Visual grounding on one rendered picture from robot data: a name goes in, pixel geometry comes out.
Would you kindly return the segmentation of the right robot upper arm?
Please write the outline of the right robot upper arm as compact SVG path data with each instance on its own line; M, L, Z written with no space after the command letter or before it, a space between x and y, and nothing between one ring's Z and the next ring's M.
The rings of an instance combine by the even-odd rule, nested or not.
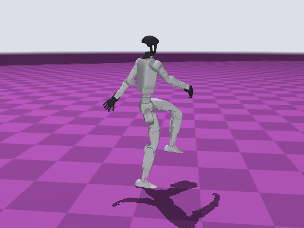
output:
M168 72L163 67L162 63L159 60L152 60L149 62L148 66L155 72L157 72L160 77L169 85L172 83L170 82L170 77Z

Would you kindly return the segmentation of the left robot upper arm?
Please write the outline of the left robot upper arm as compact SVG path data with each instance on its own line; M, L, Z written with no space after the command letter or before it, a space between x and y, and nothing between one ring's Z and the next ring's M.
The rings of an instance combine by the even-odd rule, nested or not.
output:
M126 79L126 83L129 84L130 86L133 86L135 84L135 77L137 76L137 63L138 63L139 58L136 60L134 67L130 71L129 76Z

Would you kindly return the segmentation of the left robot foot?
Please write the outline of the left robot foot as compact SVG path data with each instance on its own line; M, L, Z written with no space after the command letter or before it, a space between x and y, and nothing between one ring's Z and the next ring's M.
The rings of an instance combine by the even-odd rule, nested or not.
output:
M184 151L178 149L176 146L175 146L175 147L172 147L172 145L171 145L171 147L170 147L170 145L166 145L166 146L164 147L164 151L184 153Z

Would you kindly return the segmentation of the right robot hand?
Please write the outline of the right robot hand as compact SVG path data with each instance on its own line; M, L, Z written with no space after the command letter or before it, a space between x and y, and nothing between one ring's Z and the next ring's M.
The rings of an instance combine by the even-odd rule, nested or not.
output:
M189 90L184 89L184 91L186 91L186 92L189 93L189 96L190 96L189 98L192 98L192 96L193 96L193 89L192 89L192 86L190 86Z

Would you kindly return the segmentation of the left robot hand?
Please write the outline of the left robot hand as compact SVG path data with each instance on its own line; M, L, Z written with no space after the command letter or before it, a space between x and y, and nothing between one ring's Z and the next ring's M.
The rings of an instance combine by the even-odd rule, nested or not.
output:
M115 93L116 94L116 93ZM115 95L114 94L114 95ZM114 105L115 105L115 102L117 102L118 100L119 100L119 98L118 99L116 99L115 97L114 97L114 95L111 97L111 99L108 99L103 105L105 105L106 103L106 105L104 106L104 108L106 108L106 110L108 109L108 112L110 111L110 109L111 109L111 107L113 107L113 111L114 111Z

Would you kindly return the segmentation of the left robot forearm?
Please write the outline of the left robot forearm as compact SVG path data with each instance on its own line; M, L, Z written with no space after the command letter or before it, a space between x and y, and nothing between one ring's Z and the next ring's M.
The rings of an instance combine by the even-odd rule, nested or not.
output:
M120 87L120 90L117 91L117 93L114 95L116 99L123 96L124 92L129 88L128 84L126 83L126 80L122 83L122 86Z

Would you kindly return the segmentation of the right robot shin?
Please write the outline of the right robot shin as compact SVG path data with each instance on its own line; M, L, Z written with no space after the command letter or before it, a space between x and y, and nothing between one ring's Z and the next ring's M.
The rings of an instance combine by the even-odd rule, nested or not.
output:
M147 177L149 175L149 172L152 168L152 165L153 165L153 162L154 162L154 159L155 159L155 155L156 155L156 153L155 154L153 154L153 153L154 153L154 151L151 147L147 147L144 151L144 157L143 157L143 163L142 163L143 171L142 171L141 182L146 182L146 179L147 179ZM146 179L145 179L145 177L146 177Z

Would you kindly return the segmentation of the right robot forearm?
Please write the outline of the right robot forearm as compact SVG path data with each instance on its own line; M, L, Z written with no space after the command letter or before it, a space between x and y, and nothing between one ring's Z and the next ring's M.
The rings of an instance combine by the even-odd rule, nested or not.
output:
M184 82L179 81L178 79L176 79L174 76L170 77L170 82L172 83L172 85L174 87L177 87L179 89L187 89L189 90L190 86L188 84L185 84Z

